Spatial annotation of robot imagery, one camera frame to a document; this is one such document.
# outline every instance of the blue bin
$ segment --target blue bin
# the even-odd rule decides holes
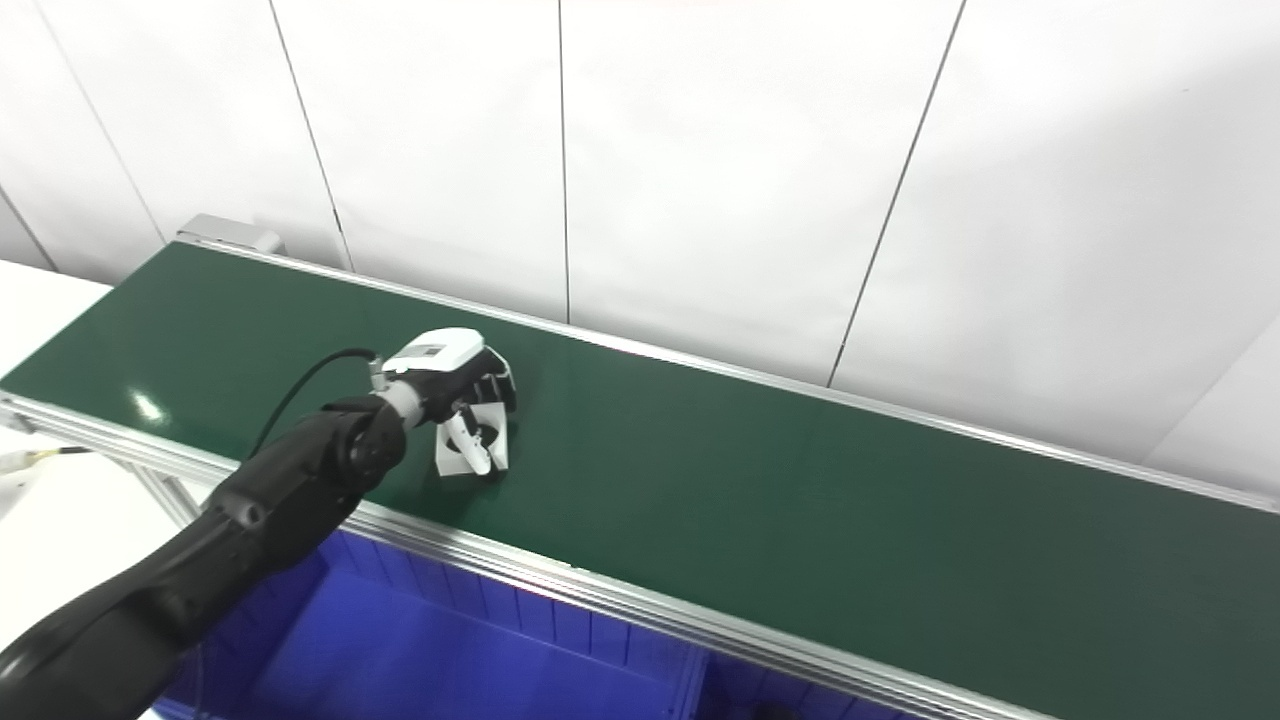
[[[764,701],[804,720],[905,719],[344,532],[259,587],[202,656],[161,716],[191,719],[198,694],[220,720],[746,720]]]

